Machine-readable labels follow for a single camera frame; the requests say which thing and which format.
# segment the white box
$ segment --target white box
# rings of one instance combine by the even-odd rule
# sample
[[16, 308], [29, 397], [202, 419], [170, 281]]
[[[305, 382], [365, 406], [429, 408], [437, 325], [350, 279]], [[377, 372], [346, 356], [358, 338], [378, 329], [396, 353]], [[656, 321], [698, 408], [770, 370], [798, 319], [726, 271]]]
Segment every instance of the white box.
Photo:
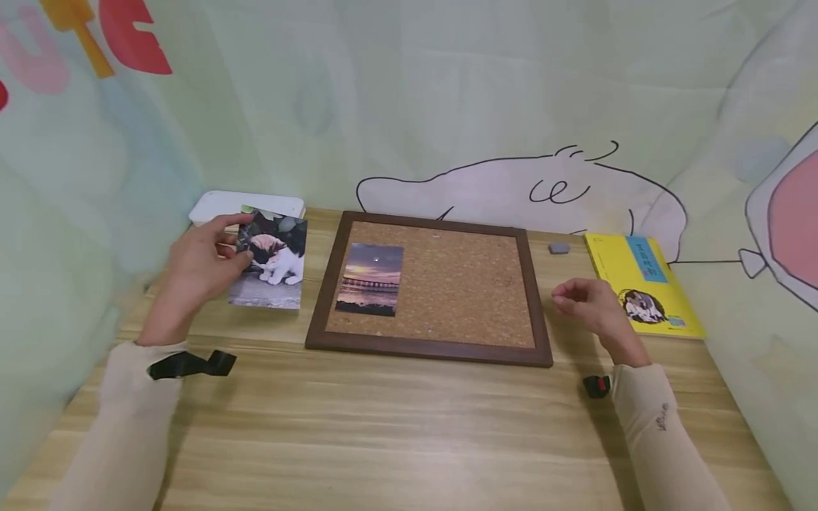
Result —
[[306, 213], [304, 201], [296, 197], [214, 190], [201, 196], [188, 217], [194, 225], [200, 226], [203, 223], [210, 222], [218, 215], [241, 213], [241, 206], [244, 205], [287, 215], [288, 217], [303, 218], [304, 213]]

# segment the red letter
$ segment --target red letter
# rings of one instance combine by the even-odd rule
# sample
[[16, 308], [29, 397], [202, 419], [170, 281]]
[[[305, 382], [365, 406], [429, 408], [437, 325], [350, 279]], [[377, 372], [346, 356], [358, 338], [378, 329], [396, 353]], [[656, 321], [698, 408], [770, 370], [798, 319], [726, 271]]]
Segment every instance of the red letter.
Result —
[[133, 26], [153, 23], [145, 0], [100, 0], [99, 15], [111, 53], [122, 65], [144, 73], [173, 73], [154, 34]]
[[32, 6], [20, 6], [17, 16], [28, 27], [40, 53], [30, 54], [20, 40], [8, 31], [6, 20], [0, 16], [0, 56], [6, 61], [8, 69], [32, 92], [61, 94], [68, 87], [70, 72], [48, 35], [42, 15]]
[[3, 84], [2, 80], [0, 80], [0, 110], [6, 108], [8, 104], [8, 91], [6, 90], [6, 85]]

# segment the blue label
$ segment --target blue label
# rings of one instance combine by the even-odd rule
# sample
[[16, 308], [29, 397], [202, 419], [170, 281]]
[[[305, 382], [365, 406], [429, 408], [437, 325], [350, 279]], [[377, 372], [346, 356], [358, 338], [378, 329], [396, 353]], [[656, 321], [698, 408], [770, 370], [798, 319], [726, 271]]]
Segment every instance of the blue label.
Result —
[[661, 282], [667, 284], [667, 277], [664, 274], [659, 261], [656, 260], [654, 251], [650, 248], [650, 242], [647, 238], [639, 236], [625, 236], [627, 244], [631, 247], [633, 257], [636, 264], [639, 265], [639, 271], [648, 282]]

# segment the yellow book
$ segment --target yellow book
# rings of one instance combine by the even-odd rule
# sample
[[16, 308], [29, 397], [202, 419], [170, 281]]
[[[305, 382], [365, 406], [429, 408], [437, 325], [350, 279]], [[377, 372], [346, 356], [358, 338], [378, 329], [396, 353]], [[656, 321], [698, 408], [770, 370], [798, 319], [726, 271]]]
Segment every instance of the yellow book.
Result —
[[656, 240], [588, 233], [585, 244], [596, 275], [611, 284], [638, 334], [706, 337]]

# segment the wrist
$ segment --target wrist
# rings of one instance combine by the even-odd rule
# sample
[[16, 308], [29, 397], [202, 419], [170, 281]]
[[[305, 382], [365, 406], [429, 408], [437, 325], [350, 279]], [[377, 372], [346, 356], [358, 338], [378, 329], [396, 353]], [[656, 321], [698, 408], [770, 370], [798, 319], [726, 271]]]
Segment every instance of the wrist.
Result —
[[139, 346], [169, 346], [185, 340], [195, 312], [177, 304], [168, 303], [160, 294], [142, 327], [136, 344]]
[[636, 332], [615, 337], [600, 337], [600, 342], [615, 365], [638, 368], [652, 364], [648, 351]]

